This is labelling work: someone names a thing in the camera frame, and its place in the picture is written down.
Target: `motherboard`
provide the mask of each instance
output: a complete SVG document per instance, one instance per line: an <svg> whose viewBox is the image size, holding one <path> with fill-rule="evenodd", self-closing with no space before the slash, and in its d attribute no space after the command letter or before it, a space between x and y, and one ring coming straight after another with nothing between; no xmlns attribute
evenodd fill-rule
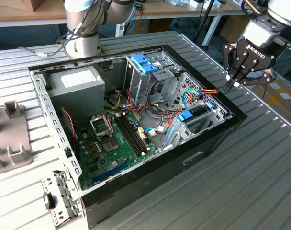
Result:
<svg viewBox="0 0 291 230"><path fill-rule="evenodd" d="M107 115L91 119L77 132L82 190L128 169L158 152L156 145L140 131L134 114Z"/></svg>

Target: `red wire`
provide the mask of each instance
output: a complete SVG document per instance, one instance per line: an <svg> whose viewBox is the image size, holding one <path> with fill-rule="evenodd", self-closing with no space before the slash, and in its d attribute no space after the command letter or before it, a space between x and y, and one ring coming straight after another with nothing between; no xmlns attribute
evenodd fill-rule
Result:
<svg viewBox="0 0 291 230"><path fill-rule="evenodd" d="M61 109L61 111L63 111L69 118L70 120L70 123L71 123L71 127L72 127L72 134L73 134L73 144L74 144L74 148L75 148L75 130L74 130L74 126L73 126L73 121L72 121L72 117L70 116L70 114L64 110L64 109Z"/></svg>

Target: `table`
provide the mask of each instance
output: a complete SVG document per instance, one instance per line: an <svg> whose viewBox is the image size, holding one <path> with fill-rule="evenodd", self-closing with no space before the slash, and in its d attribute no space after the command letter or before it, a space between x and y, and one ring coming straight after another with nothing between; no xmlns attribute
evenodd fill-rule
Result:
<svg viewBox="0 0 291 230"><path fill-rule="evenodd" d="M107 53L169 44L216 87L223 68L174 31L101 40ZM54 52L59 45L34 47ZM64 52L41 58L24 50L0 51L0 106L26 107L33 162L0 174L0 229L53 230L40 180L61 169L27 67L66 60ZM240 129L206 159L175 177L95 230L291 229L291 124L247 88L226 96L248 115ZM62 230L87 229L79 217Z"/></svg>
<svg viewBox="0 0 291 230"><path fill-rule="evenodd" d="M143 19L199 17L201 13L201 9L196 9L189 4L173 6L168 2L158 3L149 1L143 4L143 6ZM214 19L202 45L206 46L209 44L222 16L243 14L241 8L231 0L228 0L226 4L222 4L220 8L213 8L209 16L214 16ZM140 12L136 11L134 19L139 18ZM45 0L35 12L0 6L0 27L63 23L67 23L67 20L62 0ZM123 36L123 32L123 24L118 24L116 36Z"/></svg>

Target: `metal sheet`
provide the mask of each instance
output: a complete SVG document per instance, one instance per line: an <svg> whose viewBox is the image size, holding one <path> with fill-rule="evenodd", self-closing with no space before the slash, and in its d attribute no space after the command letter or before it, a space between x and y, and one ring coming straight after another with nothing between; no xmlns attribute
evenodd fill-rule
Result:
<svg viewBox="0 0 291 230"><path fill-rule="evenodd" d="M102 44L106 53L169 44L216 87L226 82L218 63L176 32L107 38ZM0 51L0 106L7 100L25 106L33 156L30 165L0 174L0 229L54 228L39 181L61 168L61 161L26 67L64 59L63 52L44 60L23 50ZM247 89L226 96L248 115L240 129L214 154L96 229L291 229L291 125ZM63 229L86 226L78 218Z"/></svg>

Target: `expansion slot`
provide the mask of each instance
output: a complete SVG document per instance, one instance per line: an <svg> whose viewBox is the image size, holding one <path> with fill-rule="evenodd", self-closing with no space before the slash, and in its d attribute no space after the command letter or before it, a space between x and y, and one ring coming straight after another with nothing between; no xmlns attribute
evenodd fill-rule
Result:
<svg viewBox="0 0 291 230"><path fill-rule="evenodd" d="M135 133L129 121L125 117L117 118L115 121L137 156L144 155L147 152L146 146Z"/></svg>
<svg viewBox="0 0 291 230"><path fill-rule="evenodd" d="M107 171L107 172L105 172L105 173L103 173L103 174L101 174L101 175L99 175L99 176L96 176L95 178L92 178L92 182L95 183L95 182L97 182L97 181L100 181L100 180L102 180L102 179L104 179L104 178L106 178L106 177L109 177L109 176L113 175L114 173L116 173L116 172L118 172L118 171L124 169L124 168L126 167L126 165L127 165L130 161L131 161L131 160L127 160L127 161L124 162L123 164L120 164L120 165L118 165L117 167L115 167L115 168L113 168L113 169L111 169L111 170L109 170L109 171Z"/></svg>

